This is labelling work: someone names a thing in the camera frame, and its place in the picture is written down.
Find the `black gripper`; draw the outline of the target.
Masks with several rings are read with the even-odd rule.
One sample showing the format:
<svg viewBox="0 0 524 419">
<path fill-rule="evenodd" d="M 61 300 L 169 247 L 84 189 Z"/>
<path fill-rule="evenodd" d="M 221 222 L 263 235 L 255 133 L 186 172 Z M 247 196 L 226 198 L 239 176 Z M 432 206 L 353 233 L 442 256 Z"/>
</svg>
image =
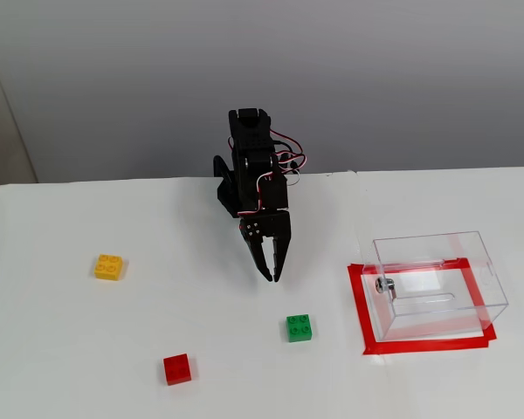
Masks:
<svg viewBox="0 0 524 419">
<path fill-rule="evenodd" d="M 239 230 L 255 266 L 268 282 L 278 282 L 283 272 L 291 240 L 291 218 L 286 209 L 265 209 L 258 219 L 241 219 Z M 274 274 L 265 261 L 264 237 L 273 237 Z"/>
</svg>

